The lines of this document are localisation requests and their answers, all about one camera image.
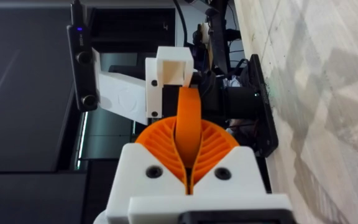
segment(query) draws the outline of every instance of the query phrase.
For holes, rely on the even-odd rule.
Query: white bracket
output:
[[[148,118],[162,117],[164,85],[189,87],[194,61],[188,47],[159,47],[157,58],[146,59],[146,113]]]
[[[99,106],[148,125],[148,118],[162,117],[164,85],[189,87],[193,57],[187,47],[159,47],[157,58],[146,59],[146,81],[125,74],[103,72],[100,53],[93,50]]]

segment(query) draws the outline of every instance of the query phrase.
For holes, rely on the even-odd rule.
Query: light wood grain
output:
[[[259,54],[280,145],[273,192],[300,223],[358,223],[358,1],[236,0]]]

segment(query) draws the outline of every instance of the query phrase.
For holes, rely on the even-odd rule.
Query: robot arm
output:
[[[265,192],[253,150],[202,120],[198,90],[182,87],[177,116],[124,146],[94,224],[294,222],[288,197]]]

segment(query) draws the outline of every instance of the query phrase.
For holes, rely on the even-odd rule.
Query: wooden surface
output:
[[[299,223],[358,223],[358,1],[236,0],[259,54],[280,145],[273,192]]]

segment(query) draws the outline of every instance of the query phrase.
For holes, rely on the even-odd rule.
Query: desk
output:
[[[273,192],[299,223],[358,223],[358,1],[236,0],[280,141]]]

